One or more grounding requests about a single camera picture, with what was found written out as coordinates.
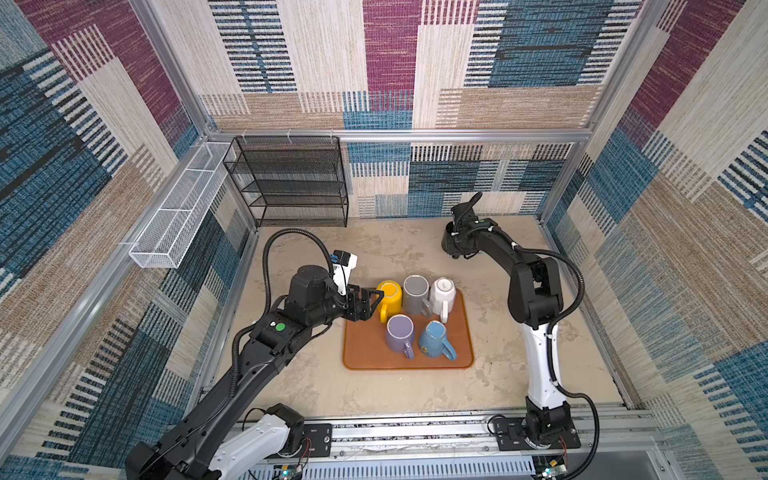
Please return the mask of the yellow mug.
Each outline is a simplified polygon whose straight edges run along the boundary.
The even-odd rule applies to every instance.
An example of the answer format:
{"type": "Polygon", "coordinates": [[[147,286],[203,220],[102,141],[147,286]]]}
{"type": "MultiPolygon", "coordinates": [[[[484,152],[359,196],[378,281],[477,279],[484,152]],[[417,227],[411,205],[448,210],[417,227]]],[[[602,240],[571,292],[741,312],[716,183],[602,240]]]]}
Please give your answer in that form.
{"type": "Polygon", "coordinates": [[[386,324],[392,316],[402,311],[402,288],[396,281],[386,280],[381,282],[377,289],[383,293],[378,305],[379,319],[382,324],[386,324]]]}

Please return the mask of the black mug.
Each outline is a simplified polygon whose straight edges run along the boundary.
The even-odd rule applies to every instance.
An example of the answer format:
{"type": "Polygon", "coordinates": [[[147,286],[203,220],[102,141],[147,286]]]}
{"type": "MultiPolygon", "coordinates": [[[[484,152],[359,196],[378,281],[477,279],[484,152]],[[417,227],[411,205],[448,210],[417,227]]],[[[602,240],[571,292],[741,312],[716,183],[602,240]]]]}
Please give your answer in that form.
{"type": "Polygon", "coordinates": [[[461,232],[455,226],[454,222],[448,222],[445,226],[441,240],[441,248],[453,259],[467,256],[471,253],[471,246],[462,236],[461,232]]]}

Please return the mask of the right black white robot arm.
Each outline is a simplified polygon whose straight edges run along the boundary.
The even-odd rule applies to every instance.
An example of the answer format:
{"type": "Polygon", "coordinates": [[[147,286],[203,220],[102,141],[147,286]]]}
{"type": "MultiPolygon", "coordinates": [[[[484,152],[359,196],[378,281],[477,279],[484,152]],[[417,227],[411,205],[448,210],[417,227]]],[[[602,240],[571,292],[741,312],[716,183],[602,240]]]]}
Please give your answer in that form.
{"type": "Polygon", "coordinates": [[[529,373],[524,432],[533,448],[547,448],[572,428],[568,396],[559,382],[557,324],[573,309],[564,307],[558,262],[553,252],[514,241],[497,222],[481,219],[474,207],[480,192],[451,208],[452,221],[441,247],[454,259],[490,256],[509,277],[508,311],[522,329],[529,373]]]}

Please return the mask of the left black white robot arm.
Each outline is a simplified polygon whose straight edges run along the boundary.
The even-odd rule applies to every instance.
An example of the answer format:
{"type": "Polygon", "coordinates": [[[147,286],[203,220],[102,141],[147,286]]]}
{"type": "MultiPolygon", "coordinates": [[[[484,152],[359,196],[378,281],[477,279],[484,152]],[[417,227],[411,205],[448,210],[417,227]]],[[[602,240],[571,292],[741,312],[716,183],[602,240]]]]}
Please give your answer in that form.
{"type": "Polygon", "coordinates": [[[348,283],[348,268],[307,265],[287,294],[237,333],[232,366],[210,392],[154,445],[137,444],[126,460],[130,479],[236,479],[270,456],[301,448],[303,417],[277,404],[253,427],[230,434],[255,397],[313,338],[314,329],[342,318],[367,321],[381,290],[348,283]]]}

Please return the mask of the lavender mug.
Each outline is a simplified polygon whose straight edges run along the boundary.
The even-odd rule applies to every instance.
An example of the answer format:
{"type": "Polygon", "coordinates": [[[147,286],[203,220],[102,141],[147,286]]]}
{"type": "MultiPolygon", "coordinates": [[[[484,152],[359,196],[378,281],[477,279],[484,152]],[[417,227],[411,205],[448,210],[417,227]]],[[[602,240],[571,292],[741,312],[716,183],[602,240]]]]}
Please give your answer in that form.
{"type": "Polygon", "coordinates": [[[415,357],[414,339],[415,326],[410,317],[397,314],[388,320],[385,340],[391,351],[408,360],[413,360],[415,357]]]}

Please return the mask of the grey mug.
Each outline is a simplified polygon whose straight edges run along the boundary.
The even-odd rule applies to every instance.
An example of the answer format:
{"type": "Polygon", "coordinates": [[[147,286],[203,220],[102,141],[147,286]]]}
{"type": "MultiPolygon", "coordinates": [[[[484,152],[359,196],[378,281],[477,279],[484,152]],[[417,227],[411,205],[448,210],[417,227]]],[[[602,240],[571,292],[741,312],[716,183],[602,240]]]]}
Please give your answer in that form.
{"type": "Polygon", "coordinates": [[[404,280],[402,288],[403,312],[409,316],[421,315],[429,317],[431,315],[429,281],[421,275],[409,275],[404,280]]]}

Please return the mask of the white mug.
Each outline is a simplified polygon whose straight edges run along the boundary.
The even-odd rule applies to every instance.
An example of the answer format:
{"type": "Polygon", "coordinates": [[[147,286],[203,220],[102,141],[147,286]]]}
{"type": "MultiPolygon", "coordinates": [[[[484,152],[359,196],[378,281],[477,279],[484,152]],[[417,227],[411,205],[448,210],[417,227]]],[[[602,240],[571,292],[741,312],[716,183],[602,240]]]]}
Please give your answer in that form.
{"type": "Polygon", "coordinates": [[[430,289],[429,310],[432,315],[437,315],[440,321],[445,324],[448,322],[449,315],[453,310],[456,287],[454,282],[446,277],[440,277],[435,280],[430,289]]]}

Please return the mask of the teal blue mug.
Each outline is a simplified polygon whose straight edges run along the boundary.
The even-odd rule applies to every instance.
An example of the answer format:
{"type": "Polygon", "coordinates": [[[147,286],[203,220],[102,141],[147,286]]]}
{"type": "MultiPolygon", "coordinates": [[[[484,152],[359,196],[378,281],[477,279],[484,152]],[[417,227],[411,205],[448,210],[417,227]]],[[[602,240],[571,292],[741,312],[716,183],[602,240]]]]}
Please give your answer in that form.
{"type": "Polygon", "coordinates": [[[447,328],[440,321],[430,321],[419,339],[422,353],[429,358],[444,356],[450,361],[457,360],[457,352],[447,338],[447,328]]]}

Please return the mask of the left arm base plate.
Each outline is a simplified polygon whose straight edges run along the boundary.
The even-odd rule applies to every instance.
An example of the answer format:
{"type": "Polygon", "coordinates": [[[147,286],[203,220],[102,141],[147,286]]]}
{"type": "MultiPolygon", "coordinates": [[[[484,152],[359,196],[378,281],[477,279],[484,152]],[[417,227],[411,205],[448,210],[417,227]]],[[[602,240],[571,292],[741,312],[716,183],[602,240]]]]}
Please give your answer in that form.
{"type": "Polygon", "coordinates": [[[325,458],[330,456],[333,426],[331,423],[304,423],[289,430],[286,445],[267,459],[325,458]]]}

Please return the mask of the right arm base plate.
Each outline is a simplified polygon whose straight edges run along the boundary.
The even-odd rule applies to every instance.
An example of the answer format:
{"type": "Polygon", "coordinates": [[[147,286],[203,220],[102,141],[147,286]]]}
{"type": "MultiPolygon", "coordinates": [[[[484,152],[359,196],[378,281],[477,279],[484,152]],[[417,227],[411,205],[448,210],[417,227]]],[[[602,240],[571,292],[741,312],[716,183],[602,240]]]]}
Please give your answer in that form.
{"type": "Polygon", "coordinates": [[[500,451],[550,450],[561,449],[562,447],[571,450],[582,446],[573,425],[561,430],[550,439],[534,442],[527,438],[524,422],[523,417],[493,415],[488,420],[486,427],[496,439],[500,451]]]}

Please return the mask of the white mesh wall basket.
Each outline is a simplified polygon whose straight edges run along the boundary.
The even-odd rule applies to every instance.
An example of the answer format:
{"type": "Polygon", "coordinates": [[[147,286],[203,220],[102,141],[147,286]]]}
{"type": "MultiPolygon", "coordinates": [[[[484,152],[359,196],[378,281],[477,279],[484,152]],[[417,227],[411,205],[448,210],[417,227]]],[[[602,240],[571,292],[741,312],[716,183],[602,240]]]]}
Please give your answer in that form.
{"type": "Polygon", "coordinates": [[[178,268],[221,188],[229,145],[199,146],[133,243],[129,256],[140,268],[178,268]]]}

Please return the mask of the aluminium front rail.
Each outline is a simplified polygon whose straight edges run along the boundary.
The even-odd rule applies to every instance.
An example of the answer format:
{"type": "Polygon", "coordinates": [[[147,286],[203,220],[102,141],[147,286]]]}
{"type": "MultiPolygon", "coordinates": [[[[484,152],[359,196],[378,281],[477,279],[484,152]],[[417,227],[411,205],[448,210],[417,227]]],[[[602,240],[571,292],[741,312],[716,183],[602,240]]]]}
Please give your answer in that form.
{"type": "Polygon", "coordinates": [[[578,449],[500,451],[486,424],[519,410],[317,418],[331,423],[330,456],[264,459],[236,479],[675,479],[647,411],[572,411],[578,449]]]}

